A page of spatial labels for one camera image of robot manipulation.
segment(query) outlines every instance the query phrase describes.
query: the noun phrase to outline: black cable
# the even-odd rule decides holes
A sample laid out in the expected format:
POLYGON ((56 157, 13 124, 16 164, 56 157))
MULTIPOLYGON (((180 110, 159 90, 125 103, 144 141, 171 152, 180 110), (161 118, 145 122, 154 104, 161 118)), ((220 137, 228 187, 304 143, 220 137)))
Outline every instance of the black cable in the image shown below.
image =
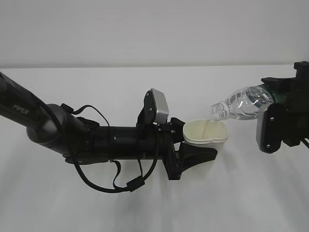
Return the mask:
POLYGON ((83 107, 79 108, 78 110, 73 111, 73 112, 72 112, 72 115, 79 115, 82 111, 84 111, 84 109, 86 109, 86 108, 88 108, 88 107, 90 107, 90 108, 94 109, 95 111, 97 111, 98 114, 101 115, 102 118, 104 118, 104 120, 106 121, 108 127, 110 127, 110 123, 108 122, 108 120, 106 119, 106 117, 104 117, 104 115, 103 115, 99 110, 97 110, 94 106, 92 106, 92 105, 84 105, 83 107))
POLYGON ((139 167, 140 167, 140 175, 143 176, 143 168, 141 166, 141 162, 140 162, 140 158, 137 158, 137 162, 139 163, 139 167))
POLYGON ((300 140, 307 148, 309 148, 309 143, 306 139, 301 139, 300 140))
POLYGON ((153 172, 155 169, 156 162, 158 161, 158 156, 159 156, 159 133, 157 132, 156 134, 156 148, 155 148, 155 155, 154 155, 154 161, 152 165, 150 166, 148 172, 146 173, 145 176, 143 176, 143 180, 145 181, 153 172))
MULTIPOLYGON (((116 177, 114 178, 113 180, 113 186, 115 189, 111 189, 111 188, 103 188, 103 187, 100 187, 100 186, 97 186, 96 184, 92 183, 91 181, 89 181, 87 179, 87 177, 85 176, 85 174, 83 173, 79 163, 78 163, 78 160, 76 159, 75 157, 75 154, 73 152, 73 149, 71 148, 70 146, 70 143, 67 139, 67 136, 66 136, 66 132, 64 131, 61 123, 59 122, 58 118, 56 117, 56 115, 54 114, 54 112, 39 98, 37 98, 35 95, 34 95, 35 99, 37 100, 38 104, 48 113, 48 115, 50 116, 51 120, 54 122, 58 132, 60 133, 60 136, 62 137, 63 139, 63 142, 65 143, 65 145, 67 146, 67 149, 68 149, 68 152, 69 152, 69 155, 73 161, 73 164, 74 164, 74 167, 77 171, 77 173, 79 174, 79 176, 81 177, 81 179, 91 188, 97 190, 97 191, 101 191, 101 192, 106 192, 106 193, 120 193, 120 192, 125 192, 125 191, 131 191, 131 189, 129 187, 118 187, 115 185, 115 179, 117 178, 117 176, 120 174, 120 171, 121 171, 121 165, 120 165, 120 162, 115 162, 115 160, 113 160, 116 165, 117 165, 117 174, 116 174, 116 177)), ((77 114, 80 114, 85 108, 87 107, 90 107, 90 108, 93 108, 94 110, 96 110, 103 118, 104 120, 106 121, 107 125, 108 125, 108 133, 109 133, 109 128, 110 128, 110 124, 108 122, 108 120, 104 117, 104 115, 99 111, 97 110, 95 107, 93 107, 92 105, 85 105, 83 106, 82 108, 80 108, 79 110, 77 111, 74 111, 72 114, 73 115, 77 115, 77 114)), ((151 173, 153 172, 154 168, 155 168, 155 165, 157 163, 157 159, 158 159, 158 154, 159 154, 159 135, 157 133, 157 139, 156 139, 156 151, 155 151, 155 156, 154 156, 154 161, 149 169, 149 171, 147 172, 147 174, 142 177, 142 167, 141 167, 141 163, 140 163, 140 160, 138 160, 139 162, 139 165, 140 165, 140 171, 141 171, 141 177, 143 178, 143 180, 145 181, 150 175, 151 173)))
POLYGON ((73 161, 73 164, 75 166, 75 169, 77 171, 77 173, 79 174, 79 176, 81 177, 81 179, 91 188, 100 191, 100 192, 106 192, 106 193, 119 193, 119 192, 124 192, 124 191, 129 191, 128 187, 125 187, 123 189, 111 189, 111 188, 103 188, 100 186, 95 185, 94 183, 92 183, 91 181, 89 181, 87 179, 87 177, 85 176, 85 174, 83 173, 76 157, 75 154, 70 146, 70 143, 66 137, 66 133, 63 130, 62 125, 60 124, 58 118, 56 117, 56 115, 54 114, 54 112, 39 98, 37 98, 35 96, 35 99, 37 100, 38 104, 48 113, 48 115, 50 116, 50 118, 52 119, 52 121, 54 122, 58 132, 60 133, 65 145, 67 146, 67 149, 69 151, 69 155, 73 161))

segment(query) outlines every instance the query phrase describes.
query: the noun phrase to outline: white tabletop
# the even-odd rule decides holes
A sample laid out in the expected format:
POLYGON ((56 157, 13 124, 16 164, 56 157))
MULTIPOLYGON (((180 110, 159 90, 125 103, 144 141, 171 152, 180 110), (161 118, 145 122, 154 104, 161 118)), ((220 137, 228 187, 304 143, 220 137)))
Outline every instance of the white tabletop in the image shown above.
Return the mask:
MULTIPOLYGON (((165 93, 170 116, 209 118, 209 107, 263 77, 293 77, 292 65, 178 68, 2 69, 46 103, 92 104, 113 126, 134 126, 147 90, 165 93)), ((92 110, 83 116, 104 121, 92 110)), ((133 193, 94 191, 60 154, 33 144, 25 128, 0 117, 0 228, 4 232, 306 232, 309 154, 303 146, 259 151, 256 121, 226 122, 230 138, 214 162, 168 181, 158 162, 133 193)), ((117 183, 139 174, 123 161, 117 183)), ((151 161, 143 161, 147 170, 151 161)), ((83 167, 111 187, 116 166, 83 167)))

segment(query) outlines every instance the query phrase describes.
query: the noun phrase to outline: paper cup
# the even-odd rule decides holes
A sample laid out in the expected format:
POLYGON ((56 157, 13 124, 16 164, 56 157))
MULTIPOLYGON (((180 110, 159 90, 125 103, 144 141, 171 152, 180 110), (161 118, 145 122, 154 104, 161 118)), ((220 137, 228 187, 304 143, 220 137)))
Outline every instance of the paper cup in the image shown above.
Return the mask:
POLYGON ((218 153, 228 136, 228 128, 223 122, 198 119, 187 122, 183 126, 185 143, 192 146, 214 148, 218 153))

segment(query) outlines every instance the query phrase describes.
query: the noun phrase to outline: bottle neck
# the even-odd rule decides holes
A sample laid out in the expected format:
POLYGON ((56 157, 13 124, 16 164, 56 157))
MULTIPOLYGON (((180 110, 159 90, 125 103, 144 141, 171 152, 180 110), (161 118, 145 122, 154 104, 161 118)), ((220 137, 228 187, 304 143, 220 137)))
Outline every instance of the bottle neck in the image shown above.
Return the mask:
POLYGON ((211 107, 211 118, 214 121, 222 121, 230 116, 229 108, 226 102, 221 101, 211 107))

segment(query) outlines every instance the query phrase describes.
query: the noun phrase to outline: black robotic arm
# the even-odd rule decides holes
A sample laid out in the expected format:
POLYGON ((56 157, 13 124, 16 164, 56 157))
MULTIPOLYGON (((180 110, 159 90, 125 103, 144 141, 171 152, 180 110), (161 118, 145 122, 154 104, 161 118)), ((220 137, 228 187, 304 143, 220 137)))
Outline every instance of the black robotic arm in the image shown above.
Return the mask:
POLYGON ((162 160, 169 180, 179 180, 186 169, 199 163, 214 160, 217 151, 183 143, 184 122, 172 117, 162 92, 149 90, 144 97, 137 124, 134 127, 100 126, 99 123, 75 117, 85 108, 74 111, 66 104, 46 105, 30 91, 0 73, 0 115, 27 128, 30 140, 60 153, 67 163, 75 166, 82 180, 90 187, 109 193, 134 191, 144 185, 162 160), (181 143, 178 151, 174 144, 181 143), (91 183, 80 165, 117 160, 153 160, 149 171, 127 183, 126 187, 102 188, 91 183))

